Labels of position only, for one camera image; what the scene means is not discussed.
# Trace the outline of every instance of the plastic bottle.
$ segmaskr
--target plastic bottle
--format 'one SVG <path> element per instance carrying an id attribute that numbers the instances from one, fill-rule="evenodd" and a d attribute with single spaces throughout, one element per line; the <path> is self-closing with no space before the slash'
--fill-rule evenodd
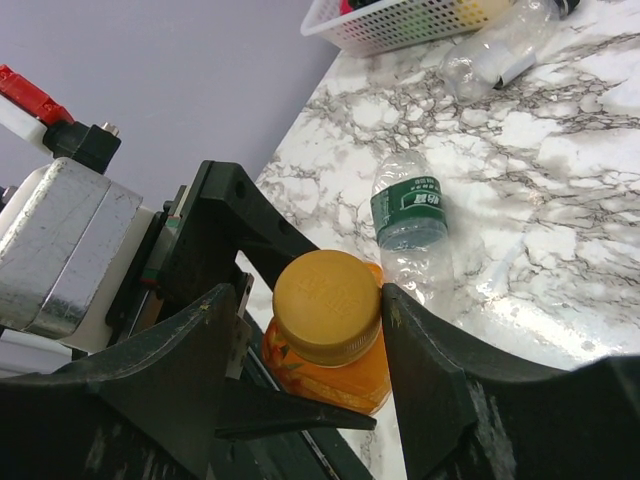
<path id="1" fill-rule="evenodd" d="M 440 183 L 417 152 L 378 167 L 371 212 L 385 281 L 450 320 L 453 267 Z"/>
<path id="2" fill-rule="evenodd" d="M 262 358 L 289 393 L 373 414 L 391 392 L 382 271 L 344 252 L 294 260 L 273 290 Z"/>
<path id="3" fill-rule="evenodd" d="M 519 0 L 502 15 L 453 47 L 438 77 L 461 105 L 502 88 L 536 63 L 536 55 L 555 33 L 561 18 L 580 0 Z"/>

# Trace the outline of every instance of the plastic basket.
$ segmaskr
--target plastic basket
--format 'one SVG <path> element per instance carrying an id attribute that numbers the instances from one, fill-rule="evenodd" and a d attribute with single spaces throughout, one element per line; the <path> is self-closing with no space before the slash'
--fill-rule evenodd
<path id="1" fill-rule="evenodd" d="M 313 0 L 300 32 L 366 57 L 477 30 L 509 6 L 509 0 L 381 0 L 340 15 L 340 0 Z"/>

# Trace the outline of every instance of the water bottle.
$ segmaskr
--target water bottle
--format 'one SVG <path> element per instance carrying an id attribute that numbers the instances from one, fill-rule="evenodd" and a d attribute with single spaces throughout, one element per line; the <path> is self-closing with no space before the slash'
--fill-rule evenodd
<path id="1" fill-rule="evenodd" d="M 453 268 L 442 191 L 421 154 L 408 151 L 382 162 L 371 213 L 385 282 L 450 320 Z"/>
<path id="2" fill-rule="evenodd" d="M 500 89 L 536 63 L 561 18 L 580 0 L 518 0 L 484 28 L 453 47 L 438 77 L 461 105 Z"/>

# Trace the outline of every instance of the white marble surface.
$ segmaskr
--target white marble surface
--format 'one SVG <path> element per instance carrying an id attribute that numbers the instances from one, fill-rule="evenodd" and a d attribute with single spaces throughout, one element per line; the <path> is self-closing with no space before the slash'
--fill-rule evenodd
<path id="1" fill-rule="evenodd" d="M 375 168 L 415 149 L 447 199 L 455 324 L 564 368 L 640 351 L 640 2 L 583 0 L 539 66 L 467 108 L 435 76 L 458 40 L 339 56 L 258 185 L 318 246 L 377 260 Z M 258 282 L 263 326 L 270 301 Z M 402 479 L 392 403 L 378 419 L 345 437 Z"/>

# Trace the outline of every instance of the orange bottle cap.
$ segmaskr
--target orange bottle cap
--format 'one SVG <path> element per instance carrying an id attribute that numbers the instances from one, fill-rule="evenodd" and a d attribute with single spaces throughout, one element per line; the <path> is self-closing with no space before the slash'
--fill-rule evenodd
<path id="1" fill-rule="evenodd" d="M 289 347 L 323 366 L 362 356 L 380 330 L 380 289 L 359 259 L 335 250 L 298 257 L 273 290 L 273 312 Z"/>

